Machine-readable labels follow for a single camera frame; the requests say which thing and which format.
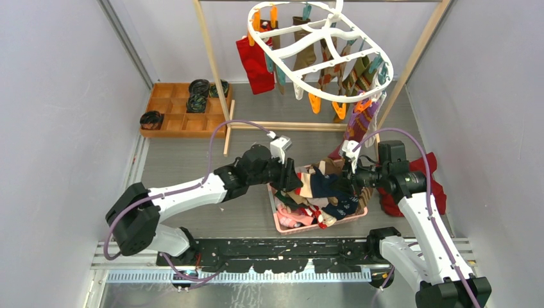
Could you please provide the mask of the argyle hanging sock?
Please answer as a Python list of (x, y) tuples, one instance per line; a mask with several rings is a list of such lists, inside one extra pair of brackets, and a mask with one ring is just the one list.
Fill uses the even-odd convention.
[[(321, 48), (321, 55), (322, 55), (322, 61), (328, 62), (334, 59), (334, 57), (331, 54), (330, 48), (327, 44), (327, 41), (325, 39), (320, 40), (320, 48)], [(327, 85), (336, 79), (338, 87), (340, 87), (340, 68), (338, 66), (328, 66), (320, 70), (319, 73), (319, 80), (318, 80), (318, 87), (323, 92), (326, 91)]]

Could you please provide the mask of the maroon orange heel sock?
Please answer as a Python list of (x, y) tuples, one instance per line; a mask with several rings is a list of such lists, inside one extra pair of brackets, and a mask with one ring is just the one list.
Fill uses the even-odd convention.
[(341, 150), (342, 150), (343, 144), (344, 144), (344, 141), (340, 142), (337, 148), (333, 150), (327, 157), (332, 160), (342, 159), (343, 155), (341, 154)]

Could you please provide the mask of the pink plastic basket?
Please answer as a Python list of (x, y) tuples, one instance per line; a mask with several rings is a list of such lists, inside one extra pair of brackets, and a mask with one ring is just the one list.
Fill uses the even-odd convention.
[(309, 230), (330, 228), (356, 221), (368, 213), (367, 205), (372, 197), (373, 189), (364, 188), (359, 195), (357, 207), (348, 211), (344, 218), (338, 220), (323, 209), (331, 204), (337, 207), (335, 198), (303, 198), (292, 193), (280, 192), (268, 186), (270, 204), (276, 230), (282, 234), (295, 234)]

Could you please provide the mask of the rolled dark sock centre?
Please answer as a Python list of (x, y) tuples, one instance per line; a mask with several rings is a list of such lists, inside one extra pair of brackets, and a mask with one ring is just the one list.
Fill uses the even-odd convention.
[(208, 97), (201, 94), (191, 94), (186, 103), (187, 113), (203, 114), (207, 108)]

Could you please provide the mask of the green striped hanging sock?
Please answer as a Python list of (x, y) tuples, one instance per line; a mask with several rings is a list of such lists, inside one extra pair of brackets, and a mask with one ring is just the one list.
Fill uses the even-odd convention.
[(333, 69), (331, 79), (336, 79), (338, 84), (338, 94), (345, 96), (355, 96), (360, 90), (368, 91), (375, 73), (370, 72), (371, 60), (369, 56), (356, 59), (352, 70), (347, 77), (343, 78), (345, 68)]

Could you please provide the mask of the red hanging sock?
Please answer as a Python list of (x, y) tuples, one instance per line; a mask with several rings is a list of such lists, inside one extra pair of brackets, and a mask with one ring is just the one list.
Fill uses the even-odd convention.
[(273, 90), (275, 78), (273, 73), (268, 71), (262, 48), (256, 43), (251, 45), (250, 39), (251, 36), (246, 35), (236, 42), (236, 47), (251, 91), (258, 95)]

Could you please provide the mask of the navy sock red cuff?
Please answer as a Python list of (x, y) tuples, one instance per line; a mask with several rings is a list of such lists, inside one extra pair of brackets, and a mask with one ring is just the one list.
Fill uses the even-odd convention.
[(313, 173), (298, 173), (298, 178), (302, 183), (300, 188), (294, 190), (294, 193), (303, 198), (328, 198), (340, 195), (339, 190), (333, 187), (338, 180), (336, 174), (324, 175), (319, 169), (314, 169)]

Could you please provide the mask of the wooden clothes rack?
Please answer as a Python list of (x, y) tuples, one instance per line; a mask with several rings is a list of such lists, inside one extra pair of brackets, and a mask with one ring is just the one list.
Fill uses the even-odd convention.
[[(377, 123), (377, 127), (381, 128), (386, 120), (386, 117), (389, 115), (393, 105), (395, 104), (398, 95), (400, 94), (401, 90), (406, 86), (407, 81), (411, 77), (412, 72), (414, 71), (414, 68), (416, 67), (416, 64), (419, 62), (421, 56), (423, 55), (423, 52), (425, 48), (428, 46), (431, 38), (435, 34), (435, 32), (438, 29), (439, 24), (443, 20), (444, 16), (446, 15), (446, 11), (451, 7), (452, 1), (436, 1), (436, 8), (433, 11), (432, 15), (430, 16), (426, 26), (424, 27), (416, 46), (414, 47), (406, 65), (402, 72), (402, 74), (397, 78), (396, 85), (394, 89), (392, 90), (392, 93), (390, 93), (386, 98), (386, 106), (383, 110), (382, 117), (380, 118), (379, 122)], [(226, 107), (226, 100), (223, 92), (223, 87), (221, 85), (221, 80), (219, 77), (216, 59), (214, 56), (214, 50), (213, 50), (213, 44), (212, 40), (210, 38), (207, 23), (205, 20), (205, 14), (203, 12), (203, 9), (201, 7), (200, 1), (194, 1), (193, 2), (194, 9), (196, 11), (196, 15), (198, 18), (198, 22), (201, 28), (201, 33), (203, 36), (203, 41), (205, 43), (205, 48), (207, 51), (208, 61), (210, 64), (210, 68), (212, 71), (212, 75), (214, 77), (215, 84), (218, 87), (218, 94), (219, 99), (221, 100), (221, 104), (223, 105), (223, 108)], [(337, 64), (343, 64), (346, 62), (349, 62), (350, 60), (353, 60), (357, 57), (366, 56), (370, 53), (378, 54), (382, 57), (384, 60), (385, 65), (388, 67), (388, 76), (393, 76), (393, 66), (390, 63), (389, 57), (386, 55), (386, 52), (378, 46), (372, 39), (370, 39), (365, 32), (363, 32), (361, 29), (359, 29), (347, 16), (345, 16), (342, 13), (343, 9), (343, 1), (336, 1), (335, 4), (325, 4), (320, 2), (310, 2), (309, 5), (319, 7), (322, 10), (326, 10), (329, 12), (327, 15), (327, 18), (310, 22), (308, 24), (302, 24), (299, 26), (290, 26), (288, 28), (282, 28), (279, 30), (273, 30), (269, 32), (265, 32), (263, 34), (258, 33), (258, 22), (254, 22), (254, 19), (259, 19), (259, 10), (261, 8), (265, 7), (274, 7), (278, 6), (278, 2), (261, 2), (259, 4), (256, 4), (249, 12), (249, 15), (246, 19), (246, 29), (248, 31), (248, 34), (251, 36), (250, 44), (253, 45), (254, 43), (258, 44), (263, 52), (265, 54), (269, 55), (272, 59), (272, 61), (278, 66), (280, 70), (285, 72), (286, 76), (290, 78), (293, 81), (294, 85), (294, 91), (296, 94), (296, 97), (300, 99), (302, 97), (303, 92), (308, 92), (311, 95), (321, 97), (322, 99), (326, 99), (329, 101), (336, 101), (338, 103), (355, 103), (361, 99), (367, 98), (370, 95), (374, 95), (379, 90), (384, 90), (388, 87), (388, 83), (384, 83), (383, 85), (377, 87), (377, 89), (372, 90), (370, 92), (367, 92), (366, 94), (361, 94), (360, 96), (354, 96), (354, 97), (342, 97), (342, 96), (335, 96), (332, 94), (326, 94), (323, 91), (312, 87), (308, 83), (302, 80), (302, 76), (314, 73), (320, 69), (323, 69), (327, 66), (333, 66)], [(283, 35), (286, 33), (291, 33), (298, 30), (305, 30), (308, 31), (309, 34), (302, 38), (301, 40), (286, 46), (279, 50), (272, 50), (270, 49), (264, 42), (265, 38), (268, 37), (274, 37), (277, 35)], [(325, 62), (324, 64), (316, 64), (309, 66), (307, 68), (304, 68), (302, 70), (298, 70), (295, 72), (292, 72), (288, 69), (288, 67), (282, 62), (282, 59), (287, 58), (288, 56), (295, 55), (296, 53), (303, 50), (305, 47), (307, 47), (311, 42), (318, 42), (321, 39), (325, 39), (327, 41), (327, 44), (330, 49), (333, 48), (332, 43), (332, 36), (341, 37), (345, 40), (353, 40), (357, 37), (360, 37), (364, 42), (368, 43), (370, 45), (370, 48), (352, 53), (346, 56), (339, 56), (338, 52), (335, 50), (332, 50), (332, 56), (334, 57), (333, 60)], [(286, 130), (286, 131), (300, 131), (300, 132), (340, 132), (346, 128), (345, 124), (334, 124), (334, 123), (296, 123), (296, 122), (278, 122), (278, 121), (272, 121), (272, 122), (265, 122), (265, 121), (257, 121), (253, 124), (245, 123), (244, 121), (240, 119), (233, 119), (232, 114), (234, 112), (234, 108), (231, 111), (230, 114), (227, 113), (226, 110), (223, 111), (225, 115), (226, 120), (226, 138), (230, 138), (230, 133), (233, 129), (240, 129), (240, 130), (250, 130), (254, 128), (263, 128), (268, 130)]]

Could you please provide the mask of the orange wooden compartment tray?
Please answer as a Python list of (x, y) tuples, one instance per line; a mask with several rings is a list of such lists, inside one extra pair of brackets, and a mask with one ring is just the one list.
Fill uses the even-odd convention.
[(225, 96), (226, 107), (216, 97), (207, 98), (203, 113), (187, 111), (190, 97), (189, 83), (156, 83), (153, 86), (146, 110), (157, 111), (164, 116), (157, 129), (140, 129), (147, 138), (209, 138), (215, 128), (225, 121), (224, 110), (231, 113), (233, 89)]

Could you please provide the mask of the white plastic clip hanger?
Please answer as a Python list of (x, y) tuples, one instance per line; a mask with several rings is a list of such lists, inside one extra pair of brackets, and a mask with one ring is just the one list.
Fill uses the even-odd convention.
[[(288, 2), (278, 2), (278, 3), (279, 3), (278, 6), (274, 6), (272, 8), (271, 7), (265, 7), (265, 8), (261, 8), (259, 10), (259, 15), (260, 15), (259, 19), (254, 19), (253, 20), (254, 22), (259, 23), (259, 26), (257, 28), (258, 33), (263, 34), (265, 32), (269, 32), (269, 31), (273, 31), (273, 30), (279, 30), (279, 29), (282, 29), (282, 28), (288, 28), (290, 26), (293, 26), (293, 24), (290, 24), (290, 25), (287, 25), (287, 26), (279, 26), (277, 24), (277, 21), (278, 21), (278, 9), (281, 6), (289, 6)], [(322, 10), (319, 7), (311, 6), (311, 5), (309, 5), (309, 3), (304, 3), (303, 4), (302, 14), (300, 16), (302, 16), (304, 20), (309, 19), (310, 22), (315, 22), (315, 21), (320, 21), (320, 20), (323, 20), (323, 19), (327, 18), (328, 14), (329, 14), (329, 12), (326, 11), (326, 10)], [(294, 32), (291, 32), (291, 33), (286, 33), (286, 34), (283, 34), (283, 35), (277, 35), (277, 36), (274, 36), (274, 37), (265, 38), (264, 42), (270, 49), (279, 50), (279, 49), (282, 49), (282, 48), (284, 48), (286, 46), (289, 46), (289, 45), (295, 43), (296, 41), (294, 40)], [(346, 55), (356, 53), (356, 52), (359, 52), (359, 51), (370, 48), (370, 45), (368, 43), (364, 42), (360, 37), (357, 37), (357, 38), (355, 38), (353, 40), (345, 40), (345, 39), (343, 39), (341, 37), (337, 37), (337, 36), (334, 35), (334, 36), (332, 36), (332, 43), (333, 43), (333, 48), (330, 49), (330, 51), (332, 51), (332, 50), (337, 51), (339, 56), (346, 56)], [(311, 45), (311, 44), (314, 45), (314, 52), (315, 52), (315, 55), (316, 55), (316, 61), (315, 61), (314, 65), (324, 64), (325, 62), (322, 61), (321, 48), (320, 48), (319, 41), (318, 42), (311, 42), (309, 45)], [(282, 62), (292, 72), (295, 72), (295, 71), (293, 71), (293, 67), (294, 67), (296, 55), (297, 55), (297, 53), (295, 55), (288, 56), (287, 58), (282, 59)], [(355, 96), (360, 96), (361, 94), (366, 94), (367, 92), (375, 90), (375, 89), (377, 89), (377, 87), (383, 85), (384, 83), (390, 84), (391, 80), (393, 78), (393, 76), (392, 77), (388, 76), (388, 67), (385, 65), (384, 60), (382, 59), (382, 57), (380, 55), (375, 54), (375, 53), (370, 53), (370, 54), (368, 54), (366, 56), (369, 56), (369, 58), (371, 60), (370, 72), (375, 73), (375, 75), (374, 75), (373, 80), (371, 82), (370, 90), (368, 90), (368, 91), (360, 90)], [(352, 67), (353, 67), (356, 59), (362, 58), (362, 57), (357, 57), (357, 58), (354, 58), (353, 60), (350, 60), (349, 62), (346, 62), (346, 63), (343, 63), (343, 64), (337, 64), (335, 66), (340, 65), (342, 69), (345, 68), (344, 73), (343, 73), (343, 78), (345, 78), (345, 77), (347, 77), (348, 73), (352, 70)], [(271, 59), (271, 57), (269, 55), (265, 54), (265, 60), (266, 60), (267, 68), (270, 71), (277, 73), (277, 76), (278, 76), (278, 79), (279, 79), (280, 83), (283, 83), (285, 81), (289, 81), (293, 85), (293, 81), (286, 76), (285, 72), (283, 72), (282, 70), (280, 70), (278, 68), (278, 66), (272, 61), (272, 59)], [(309, 85), (311, 85), (312, 87), (315, 87), (315, 88), (319, 89), (318, 80), (319, 80), (320, 70), (318, 70), (318, 71), (316, 71), (314, 73), (309, 73), (309, 74), (303, 75), (302, 80), (305, 81), (306, 83), (308, 83)], [(372, 100), (377, 100), (377, 97), (379, 97), (383, 91), (386, 92), (386, 89), (379, 90), (379, 91), (377, 91), (376, 94), (370, 95), (367, 98), (372, 99)], [(336, 79), (334, 79), (333, 81), (331, 81), (327, 85), (326, 91), (324, 93), (332, 94), (332, 95), (335, 95), (335, 96), (342, 96), (342, 97), (354, 97), (354, 96), (339, 95), (338, 91), (339, 91), (338, 84), (337, 84)], [(322, 99), (321, 97), (311, 95), (308, 92), (303, 92), (302, 97), (300, 99), (298, 99), (296, 97), (295, 92), (294, 92), (294, 95), (295, 95), (295, 98), (297, 100), (301, 100), (304, 97), (307, 97), (308, 100), (309, 100), (310, 109), (312, 110), (312, 112), (314, 114), (320, 113), (322, 104), (330, 103), (332, 105), (333, 110), (336, 113), (336, 116), (338, 118), (340, 118), (340, 119), (344, 119), (348, 112), (352, 112), (352, 110), (353, 110), (353, 108), (354, 108), (354, 106), (355, 106), (355, 104), (357, 102), (362, 101), (364, 99), (367, 99), (367, 98), (364, 98), (364, 99), (361, 99), (361, 100), (359, 100), (359, 101), (357, 101), (355, 103), (338, 103), (336, 101), (329, 101), (329, 100), (326, 100), (326, 99)]]

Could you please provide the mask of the rolled dark sock left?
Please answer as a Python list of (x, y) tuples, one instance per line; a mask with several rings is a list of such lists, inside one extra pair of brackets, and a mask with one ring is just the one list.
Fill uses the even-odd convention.
[(157, 110), (151, 110), (139, 119), (140, 129), (142, 130), (160, 130), (164, 121), (164, 114)]

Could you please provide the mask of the argyle sock in basket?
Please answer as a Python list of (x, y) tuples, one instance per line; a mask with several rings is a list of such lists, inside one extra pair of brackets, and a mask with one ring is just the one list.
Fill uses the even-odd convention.
[(318, 163), (314, 164), (314, 167), (320, 170), (324, 175), (341, 175), (344, 160), (333, 160), (331, 158), (324, 158)]

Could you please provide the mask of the maroon purple orange striped sock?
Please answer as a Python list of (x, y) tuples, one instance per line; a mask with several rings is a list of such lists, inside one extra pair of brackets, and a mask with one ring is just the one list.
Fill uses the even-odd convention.
[(362, 141), (371, 120), (368, 108), (374, 101), (376, 100), (367, 98), (355, 104), (348, 120), (348, 124), (346, 125), (344, 140), (357, 142)]

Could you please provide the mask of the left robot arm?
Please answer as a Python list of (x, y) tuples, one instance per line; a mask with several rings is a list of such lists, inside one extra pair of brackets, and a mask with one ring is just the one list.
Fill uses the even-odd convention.
[(256, 144), (231, 164), (197, 180), (153, 189), (145, 188), (141, 182), (131, 184), (105, 216), (109, 226), (106, 240), (115, 239), (119, 247), (115, 255), (105, 248), (105, 257), (113, 260), (154, 250), (188, 266), (197, 256), (190, 232), (165, 226), (163, 221), (196, 207), (236, 199), (253, 185), (270, 185), (290, 192), (302, 188), (303, 182), (293, 159), (280, 160), (267, 147)]

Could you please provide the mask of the white hanging sock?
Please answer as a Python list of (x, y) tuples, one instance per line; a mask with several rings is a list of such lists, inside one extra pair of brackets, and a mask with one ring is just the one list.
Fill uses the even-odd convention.
[[(377, 131), (378, 115), (386, 98), (387, 98), (387, 92), (383, 91), (381, 95), (377, 97), (377, 100), (374, 101), (371, 104), (371, 106), (368, 108), (368, 111), (370, 112), (371, 120), (364, 137), (367, 137), (369, 134), (372, 134), (375, 131)], [(374, 143), (376, 142), (376, 139), (377, 139), (377, 135), (373, 135), (369, 137), (368, 140), (364, 143), (365, 147), (370, 148), (371, 146), (373, 146)]]

